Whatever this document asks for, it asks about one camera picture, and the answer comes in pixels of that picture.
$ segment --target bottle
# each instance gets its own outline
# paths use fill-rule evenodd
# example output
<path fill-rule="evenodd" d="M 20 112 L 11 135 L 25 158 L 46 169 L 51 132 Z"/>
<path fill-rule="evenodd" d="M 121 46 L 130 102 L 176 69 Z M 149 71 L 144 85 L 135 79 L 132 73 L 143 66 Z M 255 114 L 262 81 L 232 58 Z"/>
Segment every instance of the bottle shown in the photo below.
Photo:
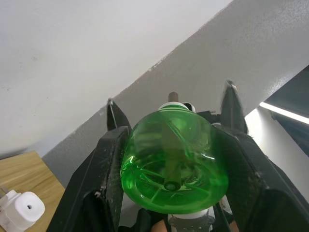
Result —
<path fill-rule="evenodd" d="M 228 178 L 213 130 L 178 102 L 144 117 L 124 154 L 124 192 L 142 207 L 164 214 L 190 214 L 215 205 L 225 195 Z"/>

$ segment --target wooden table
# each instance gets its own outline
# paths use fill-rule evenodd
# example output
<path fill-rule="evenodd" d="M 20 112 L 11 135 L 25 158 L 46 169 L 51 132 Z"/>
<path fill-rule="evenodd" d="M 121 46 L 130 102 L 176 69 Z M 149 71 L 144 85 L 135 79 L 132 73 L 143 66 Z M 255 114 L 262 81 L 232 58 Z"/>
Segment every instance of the wooden table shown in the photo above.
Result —
<path fill-rule="evenodd" d="M 34 192 L 43 201 L 44 214 L 27 232 L 46 231 L 64 193 L 63 186 L 35 151 L 0 160 L 0 186 L 20 193 Z"/>

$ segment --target fluorescent light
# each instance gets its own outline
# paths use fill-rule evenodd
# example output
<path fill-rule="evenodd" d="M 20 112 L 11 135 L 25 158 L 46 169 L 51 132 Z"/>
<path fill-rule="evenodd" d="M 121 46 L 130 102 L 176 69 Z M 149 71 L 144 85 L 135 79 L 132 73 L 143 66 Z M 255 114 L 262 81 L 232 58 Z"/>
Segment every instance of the fluorescent light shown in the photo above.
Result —
<path fill-rule="evenodd" d="M 306 124 L 309 124 L 309 118 L 307 117 L 303 117 L 303 116 L 300 116 L 300 115 L 297 115 L 297 114 L 294 114 L 292 112 L 289 112 L 287 110 L 283 110 L 283 109 L 280 109 L 276 106 L 273 106 L 273 105 L 270 105 L 270 104 L 267 104 L 265 102 L 261 102 L 260 103 L 260 106 L 265 108 L 265 109 L 268 109 L 268 110 L 271 110 L 273 112 L 276 112 L 278 114 L 281 114 L 281 115 L 284 115 L 286 117 L 290 117 L 292 119 L 295 119 L 297 121 L 300 121 L 300 122 L 303 122 L 303 123 L 306 123 Z"/>

